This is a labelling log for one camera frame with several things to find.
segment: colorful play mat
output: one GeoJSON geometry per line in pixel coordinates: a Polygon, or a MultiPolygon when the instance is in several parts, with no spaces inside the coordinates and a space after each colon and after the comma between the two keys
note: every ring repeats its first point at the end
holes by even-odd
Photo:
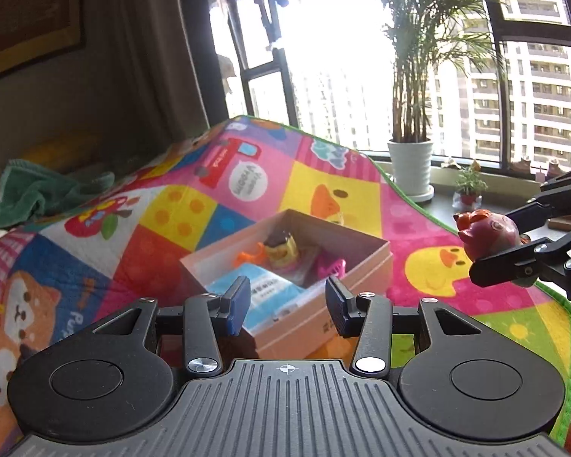
{"type": "MultiPolygon", "coordinates": [[[[451,230],[410,203],[365,155],[250,117],[171,146],[110,193],[0,239],[0,453],[21,436],[6,385],[21,345],[42,349],[123,307],[154,296],[180,304],[179,260],[293,208],[391,242],[395,305],[433,296],[473,315],[551,362],[567,398],[552,437],[571,416],[571,305],[512,283],[480,289],[451,230]]],[[[351,354],[335,338],[315,357],[351,354]]],[[[414,354],[397,336],[394,365],[414,354]]]]}

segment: speech bubble print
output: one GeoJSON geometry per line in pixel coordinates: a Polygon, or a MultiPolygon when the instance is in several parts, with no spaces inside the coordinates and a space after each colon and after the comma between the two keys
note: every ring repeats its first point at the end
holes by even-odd
{"type": "Polygon", "coordinates": [[[266,192],[267,186],[266,172],[250,161],[240,161],[228,179],[233,196],[241,201],[255,201],[266,192]]]}
{"type": "Polygon", "coordinates": [[[247,129],[247,125],[241,123],[240,121],[233,121],[233,123],[229,123],[225,130],[245,130],[247,129]]]}

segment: small potted plant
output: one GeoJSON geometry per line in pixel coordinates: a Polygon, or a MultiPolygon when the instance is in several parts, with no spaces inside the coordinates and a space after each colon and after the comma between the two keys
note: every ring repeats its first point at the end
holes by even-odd
{"type": "Polygon", "coordinates": [[[482,204],[482,192],[488,189],[480,172],[472,167],[461,170],[455,180],[452,206],[459,211],[473,211],[482,204]]]}

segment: high-rise building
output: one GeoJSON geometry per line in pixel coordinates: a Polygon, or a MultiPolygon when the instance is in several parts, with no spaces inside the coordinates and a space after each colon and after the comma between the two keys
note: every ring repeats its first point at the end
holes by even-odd
{"type": "MultiPolygon", "coordinates": [[[[569,24],[563,0],[501,1],[508,20],[569,24]]],[[[463,27],[468,32],[489,30],[485,20],[473,15],[463,27]]],[[[555,158],[563,167],[571,167],[571,48],[508,42],[504,58],[511,160],[528,156],[534,166],[545,166],[555,158]]],[[[466,60],[464,68],[466,73],[445,64],[435,75],[435,86],[430,83],[435,153],[498,161],[501,137],[495,64],[478,69],[466,60]],[[458,108],[452,100],[455,90],[458,108]]]]}

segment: orange toy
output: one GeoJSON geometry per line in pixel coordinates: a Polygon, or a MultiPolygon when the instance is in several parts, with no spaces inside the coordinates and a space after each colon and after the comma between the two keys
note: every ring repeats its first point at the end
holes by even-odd
{"type": "Polygon", "coordinates": [[[264,244],[262,242],[256,242],[258,247],[258,252],[256,254],[250,254],[247,252],[240,252],[237,254],[237,259],[233,263],[235,268],[241,266],[244,262],[249,262],[257,266],[262,266],[266,261],[266,251],[264,250],[264,244]]]}

